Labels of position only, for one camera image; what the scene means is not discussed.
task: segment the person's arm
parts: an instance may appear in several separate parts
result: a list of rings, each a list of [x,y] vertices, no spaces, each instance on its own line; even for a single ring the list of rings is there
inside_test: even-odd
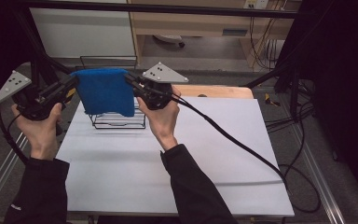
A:
[[[42,121],[17,118],[17,126],[31,144],[31,158],[4,223],[66,223],[69,164],[54,159],[58,152],[55,126],[61,120],[61,109],[61,104],[56,104],[48,119]],[[20,114],[15,105],[12,111],[15,116]]]
[[[173,87],[173,93],[180,92]],[[179,107],[170,101],[160,110],[149,110],[141,98],[139,108],[149,119],[150,128],[165,153],[161,153],[164,166],[171,176],[171,186],[179,218],[185,224],[237,223],[216,186],[202,172],[184,145],[174,137]]]

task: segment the white cabinet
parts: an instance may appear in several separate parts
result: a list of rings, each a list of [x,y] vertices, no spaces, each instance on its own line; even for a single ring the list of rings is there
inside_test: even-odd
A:
[[[71,62],[78,63],[81,56],[135,55],[128,12],[43,8],[31,8],[31,12],[46,52],[53,58],[74,59]]]

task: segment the white table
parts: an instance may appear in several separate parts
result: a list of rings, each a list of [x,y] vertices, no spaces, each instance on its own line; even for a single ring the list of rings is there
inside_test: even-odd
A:
[[[257,100],[185,97],[272,164],[277,162]],[[80,103],[58,158],[71,164],[68,211],[174,216],[170,177],[158,141],[144,130],[96,130]],[[175,135],[212,179],[235,217],[294,215],[279,176],[206,120],[181,106]]]

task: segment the white surface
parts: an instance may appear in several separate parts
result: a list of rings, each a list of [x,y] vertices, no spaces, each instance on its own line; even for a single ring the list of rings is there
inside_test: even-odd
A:
[[[126,0],[80,1],[127,3]],[[31,12],[50,57],[135,55],[127,12],[43,8],[31,8]]]
[[[276,165],[257,100],[185,99]],[[195,112],[181,106],[175,135],[215,183],[233,215],[294,214],[279,176]],[[80,104],[58,155],[71,163],[68,210],[177,213],[159,151],[148,125],[145,130],[95,130]]]

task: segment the black sleeve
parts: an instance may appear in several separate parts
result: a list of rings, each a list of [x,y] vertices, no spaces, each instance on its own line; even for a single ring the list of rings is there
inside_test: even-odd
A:
[[[29,159],[4,223],[66,223],[68,170],[64,161]]]
[[[237,223],[216,186],[184,145],[161,153],[161,158],[171,176],[173,196],[182,223]]]

